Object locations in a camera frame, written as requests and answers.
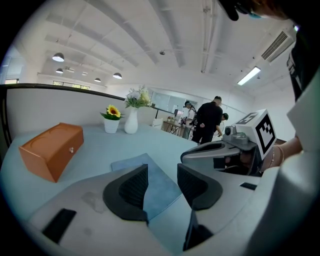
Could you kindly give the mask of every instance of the white flower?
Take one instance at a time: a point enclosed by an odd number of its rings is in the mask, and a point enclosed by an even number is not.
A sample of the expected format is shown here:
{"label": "white flower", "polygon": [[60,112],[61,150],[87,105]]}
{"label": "white flower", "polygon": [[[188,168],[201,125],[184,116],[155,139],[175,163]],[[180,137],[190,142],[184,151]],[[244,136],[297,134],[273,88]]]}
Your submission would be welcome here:
{"label": "white flower", "polygon": [[140,99],[140,93],[137,91],[134,91],[134,92],[129,93],[126,97],[128,99],[134,98],[134,99],[138,100],[138,99]]}
{"label": "white flower", "polygon": [[146,103],[150,101],[149,94],[147,91],[144,91],[143,93],[141,93],[141,99]]}

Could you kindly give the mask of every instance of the chair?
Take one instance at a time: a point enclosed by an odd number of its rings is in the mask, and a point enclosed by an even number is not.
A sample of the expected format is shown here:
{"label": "chair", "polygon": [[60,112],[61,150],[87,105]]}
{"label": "chair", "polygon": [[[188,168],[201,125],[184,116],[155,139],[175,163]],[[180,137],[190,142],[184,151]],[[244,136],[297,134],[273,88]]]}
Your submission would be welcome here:
{"label": "chair", "polygon": [[158,118],[158,119],[155,118],[155,119],[153,119],[153,122],[152,122],[151,126],[156,128],[156,129],[161,130],[163,122],[164,122],[163,118]]}

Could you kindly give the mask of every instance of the black sticker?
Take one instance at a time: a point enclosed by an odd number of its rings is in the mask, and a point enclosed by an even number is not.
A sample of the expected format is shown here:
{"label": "black sticker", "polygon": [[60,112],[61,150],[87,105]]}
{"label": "black sticker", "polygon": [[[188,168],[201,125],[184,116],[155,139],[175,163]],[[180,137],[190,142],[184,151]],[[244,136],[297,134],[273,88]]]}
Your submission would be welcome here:
{"label": "black sticker", "polygon": [[259,137],[262,152],[265,154],[276,138],[274,128],[272,127],[268,115],[261,120],[261,122],[255,127],[255,130]]}
{"label": "black sticker", "polygon": [[254,119],[257,115],[258,115],[257,112],[250,113],[250,114],[246,115],[244,118],[242,118],[239,122],[237,122],[236,125],[246,125],[252,119]]}

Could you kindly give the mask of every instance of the person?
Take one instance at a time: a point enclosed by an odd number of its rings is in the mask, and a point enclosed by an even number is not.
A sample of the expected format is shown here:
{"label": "person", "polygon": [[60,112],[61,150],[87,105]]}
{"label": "person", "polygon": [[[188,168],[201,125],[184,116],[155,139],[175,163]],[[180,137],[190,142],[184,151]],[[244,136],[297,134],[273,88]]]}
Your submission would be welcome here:
{"label": "person", "polygon": [[194,120],[196,110],[188,100],[184,103],[184,106],[188,109],[188,114],[185,119],[185,128],[184,128],[182,138],[188,140],[191,128],[193,127],[192,122]]}
{"label": "person", "polygon": [[[320,65],[318,35],[314,33],[313,29],[317,23],[315,16],[317,8],[311,6],[315,2],[296,4],[290,0],[218,0],[218,3],[233,21],[239,18],[238,12],[240,12],[256,18],[268,16],[278,20],[291,19],[298,27],[295,46],[287,61],[296,101]],[[286,158],[301,151],[302,146],[297,136],[282,145],[273,146],[264,158],[260,173],[262,174],[271,167],[280,166]],[[251,157],[248,154],[241,154],[240,161],[248,167]],[[226,157],[225,161],[229,163],[230,160],[230,157]]]}
{"label": "person", "polygon": [[201,144],[211,142],[215,131],[218,131],[219,136],[222,136],[222,132],[219,128],[222,120],[222,108],[220,107],[222,99],[220,96],[216,96],[212,102],[203,104],[197,114],[197,125],[193,132],[192,140]]}
{"label": "person", "polygon": [[[221,123],[219,125],[219,128],[220,128],[220,131],[221,133],[224,131],[225,129],[225,123],[224,121],[228,120],[229,119],[229,115],[227,113],[223,113],[222,114],[222,120],[221,120]],[[215,133],[213,134],[214,135],[214,138],[218,135],[218,131],[216,130]]]}

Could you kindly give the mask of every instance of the fluorescent light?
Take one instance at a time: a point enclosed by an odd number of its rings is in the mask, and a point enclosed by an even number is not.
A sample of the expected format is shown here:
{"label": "fluorescent light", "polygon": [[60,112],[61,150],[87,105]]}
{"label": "fluorescent light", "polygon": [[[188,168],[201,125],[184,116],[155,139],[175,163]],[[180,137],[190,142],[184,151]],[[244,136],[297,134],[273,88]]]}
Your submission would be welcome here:
{"label": "fluorescent light", "polygon": [[261,71],[260,68],[258,68],[257,66],[255,66],[250,72],[249,74],[247,74],[244,78],[242,78],[239,82],[238,85],[242,86],[244,85],[246,82],[248,82],[251,78],[253,78],[256,74],[258,74]]}
{"label": "fluorescent light", "polygon": [[120,73],[114,73],[113,77],[116,79],[122,79],[122,75]]}
{"label": "fluorescent light", "polygon": [[52,59],[56,62],[64,62],[65,56],[61,52],[58,52],[55,55],[53,55]]}
{"label": "fluorescent light", "polygon": [[64,71],[62,70],[62,68],[58,68],[55,72],[62,74]]}

